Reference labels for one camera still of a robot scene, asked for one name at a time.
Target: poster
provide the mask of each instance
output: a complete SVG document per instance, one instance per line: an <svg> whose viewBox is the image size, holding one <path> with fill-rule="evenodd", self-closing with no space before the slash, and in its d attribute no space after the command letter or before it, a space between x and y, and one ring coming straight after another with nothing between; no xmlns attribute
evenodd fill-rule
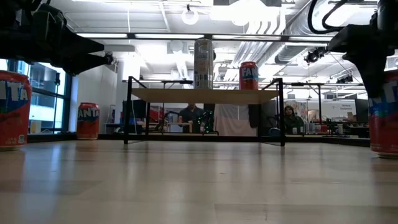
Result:
<svg viewBox="0 0 398 224"><path fill-rule="evenodd" d="M308 106L307 102L297 102L294 100L285 101L284 108L286 106L291 106L294 109L294 113L296 116L301 117L304 123L308 122Z"/></svg>

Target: ceiling light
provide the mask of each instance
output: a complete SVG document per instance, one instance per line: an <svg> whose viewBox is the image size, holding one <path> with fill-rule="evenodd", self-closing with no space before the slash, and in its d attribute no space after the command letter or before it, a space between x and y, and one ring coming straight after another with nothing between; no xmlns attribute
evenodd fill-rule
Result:
<svg viewBox="0 0 398 224"><path fill-rule="evenodd" d="M248 41L280 41L279 35L213 35L213 40L248 40Z"/></svg>
<svg viewBox="0 0 398 224"><path fill-rule="evenodd" d="M214 81L213 84L239 84L239 82L232 82L232 81L229 81L229 82L227 82L227 81L225 81L225 82L223 82L223 81Z"/></svg>
<svg viewBox="0 0 398 224"><path fill-rule="evenodd" d="M329 43L333 37L332 36L291 36L289 37L290 41L296 42L319 42L319 43Z"/></svg>
<svg viewBox="0 0 398 224"><path fill-rule="evenodd" d="M80 37L92 38L92 39L125 39L127 38L127 34L117 34L117 33L108 33L108 34L100 34L100 33L77 33Z"/></svg>
<svg viewBox="0 0 398 224"><path fill-rule="evenodd" d="M193 12L193 16L190 19L187 18L188 12ZM189 10L189 11L188 11L188 9L184 9L184 11L181 14L181 19L182 19L182 22L184 22L186 25L194 25L199 20L199 13L198 13L198 11L196 11L194 9Z"/></svg>
<svg viewBox="0 0 398 224"><path fill-rule="evenodd" d="M307 43L307 42L287 42L285 43L286 46L303 46L303 47L327 47L328 44L323 43Z"/></svg>
<svg viewBox="0 0 398 224"><path fill-rule="evenodd" d="M203 34L135 34L137 39L182 39L182 40L196 40L205 37Z"/></svg>
<svg viewBox="0 0 398 224"><path fill-rule="evenodd" d="M363 86L362 84L355 84L355 83L328 83L324 84L325 86Z"/></svg>
<svg viewBox="0 0 398 224"><path fill-rule="evenodd" d="M146 4L158 4L160 2L162 2L163 4L181 4L181 5L185 5L185 4L195 4L195 5L200 5L201 2L200 1L178 1L178 0L168 0L168 1L164 1L164 0L72 0L74 2L100 2L100 3L122 3L122 4L134 4L134 3L146 3Z"/></svg>
<svg viewBox="0 0 398 224"><path fill-rule="evenodd" d="M162 83L162 81L160 80L139 80L139 82L141 83Z"/></svg>

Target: black robotic arm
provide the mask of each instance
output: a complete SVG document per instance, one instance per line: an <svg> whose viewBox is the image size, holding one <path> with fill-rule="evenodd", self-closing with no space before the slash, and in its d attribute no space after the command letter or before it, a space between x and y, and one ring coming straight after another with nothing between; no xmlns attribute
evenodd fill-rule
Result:
<svg viewBox="0 0 398 224"><path fill-rule="evenodd" d="M369 25L332 27L326 24L327 18L349 0L341 0L324 16L322 25L325 30L316 30L312 25L312 14L318 0L312 0L308 12L308 26L314 34L339 32L329 43L331 52L345 53L343 58L356 65L370 98L378 97L385 82L384 69L387 56L398 49L398 2L379 0L377 12Z"/></svg>
<svg viewBox="0 0 398 224"><path fill-rule="evenodd" d="M0 1L0 58L47 62L70 75L112 63L110 54L90 54L103 51L104 45L70 31L60 10L40 2Z"/></svg>

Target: fanta logo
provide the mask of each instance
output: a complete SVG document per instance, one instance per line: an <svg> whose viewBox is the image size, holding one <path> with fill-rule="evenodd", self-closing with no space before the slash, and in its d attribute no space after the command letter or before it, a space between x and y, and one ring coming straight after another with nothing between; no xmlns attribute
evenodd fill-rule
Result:
<svg viewBox="0 0 398 224"><path fill-rule="evenodd" d="M100 111L96 108L88 108L85 110L79 110L79 117L78 119L85 119L85 118L97 118L100 116Z"/></svg>
<svg viewBox="0 0 398 224"><path fill-rule="evenodd" d="M0 100L6 100L7 96L11 101L29 100L27 90L19 82L0 81Z"/></svg>
<svg viewBox="0 0 398 224"><path fill-rule="evenodd" d="M397 81L387 82L383 85L384 94L382 97L369 99L369 106L381 104L383 101L386 103L395 103L398 98Z"/></svg>
<svg viewBox="0 0 398 224"><path fill-rule="evenodd" d="M256 67L254 67L254 68L243 67L242 73L243 73L243 78L252 78L252 79L259 78L259 73L258 73Z"/></svg>

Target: light wood floor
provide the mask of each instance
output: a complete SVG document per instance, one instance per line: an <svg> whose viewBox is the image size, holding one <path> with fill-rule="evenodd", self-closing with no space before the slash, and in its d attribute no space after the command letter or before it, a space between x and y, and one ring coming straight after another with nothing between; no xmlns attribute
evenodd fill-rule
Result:
<svg viewBox="0 0 398 224"><path fill-rule="evenodd" d="M0 153L0 223L398 223L398 161L329 144L29 144Z"/></svg>

